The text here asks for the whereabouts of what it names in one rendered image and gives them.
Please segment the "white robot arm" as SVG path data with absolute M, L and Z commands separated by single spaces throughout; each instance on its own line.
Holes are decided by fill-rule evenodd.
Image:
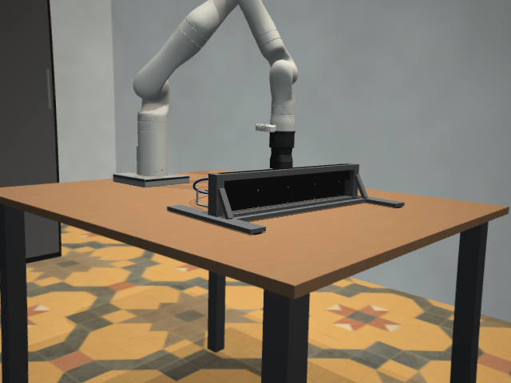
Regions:
M 238 4 L 260 52 L 271 66 L 271 114 L 295 114 L 292 85 L 298 70 L 261 0 L 207 0 L 187 15 L 134 78 L 134 92 L 142 98 L 137 114 L 139 176 L 167 175 L 168 78 L 202 49 Z

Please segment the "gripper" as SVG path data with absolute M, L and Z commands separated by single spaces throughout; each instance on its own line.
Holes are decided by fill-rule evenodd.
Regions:
M 270 168 L 292 168 L 295 143 L 295 115 L 271 114 L 270 124 L 257 124 L 256 131 L 270 132 Z

